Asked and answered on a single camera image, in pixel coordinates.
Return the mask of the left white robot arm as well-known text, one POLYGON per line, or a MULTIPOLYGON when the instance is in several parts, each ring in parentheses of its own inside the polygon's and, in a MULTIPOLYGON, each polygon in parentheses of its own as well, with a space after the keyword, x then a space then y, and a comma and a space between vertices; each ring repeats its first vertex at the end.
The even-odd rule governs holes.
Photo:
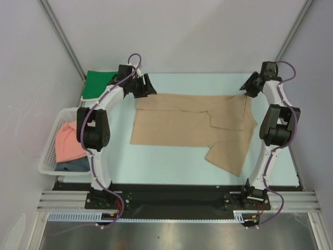
POLYGON ((93 178, 85 208, 107 209, 114 203, 123 203, 121 196, 109 189, 112 181, 102 153, 111 139, 108 113, 128 94, 133 94, 134 98, 157 94, 149 75, 141 74, 139 66, 131 64, 119 66, 118 73, 111 78, 95 104, 77 110, 76 137, 87 154, 93 178))

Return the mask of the beige t shirt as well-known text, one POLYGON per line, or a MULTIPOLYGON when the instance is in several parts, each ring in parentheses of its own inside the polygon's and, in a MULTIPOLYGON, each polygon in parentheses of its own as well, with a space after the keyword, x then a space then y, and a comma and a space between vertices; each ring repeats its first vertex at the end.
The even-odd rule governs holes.
POLYGON ((208 147, 205 160, 240 176, 257 122, 245 95, 154 94, 136 102, 131 144, 208 147))

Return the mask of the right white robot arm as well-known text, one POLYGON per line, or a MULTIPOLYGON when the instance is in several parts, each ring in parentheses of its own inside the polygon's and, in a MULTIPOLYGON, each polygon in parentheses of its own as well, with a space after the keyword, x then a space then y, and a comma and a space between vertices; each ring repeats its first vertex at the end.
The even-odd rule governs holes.
POLYGON ((245 95, 255 98, 263 93, 269 104, 259 129, 262 142, 256 166, 243 186, 239 201, 246 209, 255 209, 268 203, 269 178, 274 163, 280 152, 293 141, 300 118, 301 110, 292 106, 284 92, 283 84, 295 78, 296 70, 288 62, 283 61, 293 70, 293 76, 283 80, 278 75, 280 62, 265 61, 261 71, 254 72, 241 86, 245 95))

